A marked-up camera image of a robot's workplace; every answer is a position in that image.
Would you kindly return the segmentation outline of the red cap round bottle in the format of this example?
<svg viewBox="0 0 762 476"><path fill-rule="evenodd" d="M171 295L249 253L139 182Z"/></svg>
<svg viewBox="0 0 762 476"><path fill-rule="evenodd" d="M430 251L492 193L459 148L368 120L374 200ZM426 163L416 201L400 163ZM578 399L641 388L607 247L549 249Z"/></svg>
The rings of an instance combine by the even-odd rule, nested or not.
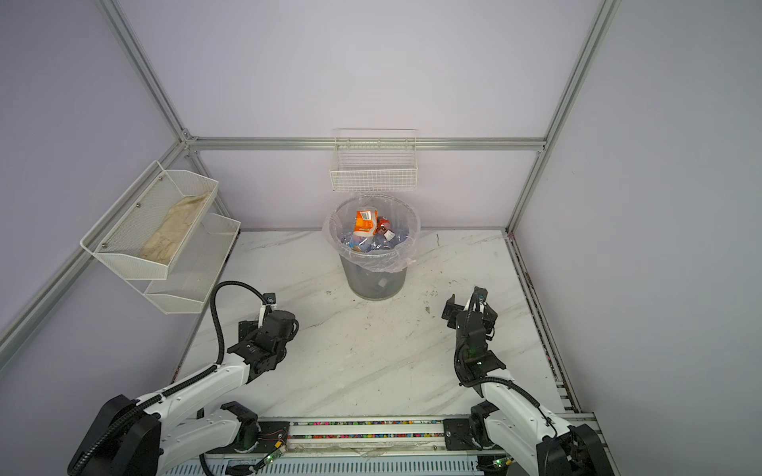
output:
<svg viewBox="0 0 762 476"><path fill-rule="evenodd" d="M379 218L377 219L375 234L383 235L385 237L395 236L395 233L393 232L391 227L391 222L388 219L384 218L383 216L379 216Z"/></svg>

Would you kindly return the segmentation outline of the crushed bottle blue label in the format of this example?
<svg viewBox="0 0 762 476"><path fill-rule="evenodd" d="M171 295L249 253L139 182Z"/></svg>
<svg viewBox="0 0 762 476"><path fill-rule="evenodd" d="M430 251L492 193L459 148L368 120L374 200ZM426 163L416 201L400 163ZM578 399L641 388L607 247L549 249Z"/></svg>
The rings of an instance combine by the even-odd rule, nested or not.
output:
<svg viewBox="0 0 762 476"><path fill-rule="evenodd" d="M358 253L385 252L401 245L407 238L406 234L396 235L392 232L374 235L373 237L360 237L350 234L345 239L344 245L349 250Z"/></svg>

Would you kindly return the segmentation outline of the orange label juice bottle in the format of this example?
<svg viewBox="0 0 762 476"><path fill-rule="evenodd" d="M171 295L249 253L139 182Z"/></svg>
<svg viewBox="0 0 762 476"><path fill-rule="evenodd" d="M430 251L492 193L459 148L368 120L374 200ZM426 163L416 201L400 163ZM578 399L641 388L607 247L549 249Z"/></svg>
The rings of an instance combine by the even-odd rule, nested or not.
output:
<svg viewBox="0 0 762 476"><path fill-rule="evenodd" d="M356 213L353 234L366 238L376 233L378 226L378 210L372 207L361 209Z"/></svg>

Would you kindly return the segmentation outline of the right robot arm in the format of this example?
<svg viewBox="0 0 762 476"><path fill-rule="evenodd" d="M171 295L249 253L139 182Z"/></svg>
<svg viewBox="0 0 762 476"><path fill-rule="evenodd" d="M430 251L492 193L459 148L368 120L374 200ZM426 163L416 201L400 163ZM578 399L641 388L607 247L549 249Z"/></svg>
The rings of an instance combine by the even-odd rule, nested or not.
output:
<svg viewBox="0 0 762 476"><path fill-rule="evenodd" d="M450 297L442 319L456 331L454 374L458 384L482 401L467 418L444 420L448 450L500 450L483 460L487 475L505 475L516 463L529 475L612 475L604 444L589 424L572 424L517 384L506 364L489 349L498 313L488 290L473 289L465 305Z"/></svg>

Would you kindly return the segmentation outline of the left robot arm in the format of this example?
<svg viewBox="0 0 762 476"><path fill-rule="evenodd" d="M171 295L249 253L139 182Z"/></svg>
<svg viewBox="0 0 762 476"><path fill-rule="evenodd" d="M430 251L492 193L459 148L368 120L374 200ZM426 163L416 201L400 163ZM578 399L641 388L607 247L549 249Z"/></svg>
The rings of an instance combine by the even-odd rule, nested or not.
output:
<svg viewBox="0 0 762 476"><path fill-rule="evenodd" d="M260 444L256 412L222 397L272 371L299 331L289 311L252 321L222 359L182 381L136 399L106 402L75 451L69 475L161 475L218 448Z"/></svg>

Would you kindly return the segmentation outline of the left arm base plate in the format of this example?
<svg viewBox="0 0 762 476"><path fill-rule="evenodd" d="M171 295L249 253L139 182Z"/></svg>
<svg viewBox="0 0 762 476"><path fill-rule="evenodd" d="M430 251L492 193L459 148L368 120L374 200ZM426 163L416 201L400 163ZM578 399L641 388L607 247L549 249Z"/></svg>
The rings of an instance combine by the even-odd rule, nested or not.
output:
<svg viewBox="0 0 762 476"><path fill-rule="evenodd" d="M264 454L276 448L277 443L286 443L291 424L285 420L258 422L256 430L246 430L244 436L236 438L232 444L219 449L218 453Z"/></svg>

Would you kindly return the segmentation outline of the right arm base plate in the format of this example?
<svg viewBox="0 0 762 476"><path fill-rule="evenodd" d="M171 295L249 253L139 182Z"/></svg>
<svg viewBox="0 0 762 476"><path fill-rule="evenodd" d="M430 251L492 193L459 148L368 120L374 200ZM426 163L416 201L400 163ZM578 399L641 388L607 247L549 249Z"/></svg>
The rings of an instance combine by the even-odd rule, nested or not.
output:
<svg viewBox="0 0 762 476"><path fill-rule="evenodd" d="M445 418L444 443L447 450L488 450L494 443L481 418Z"/></svg>

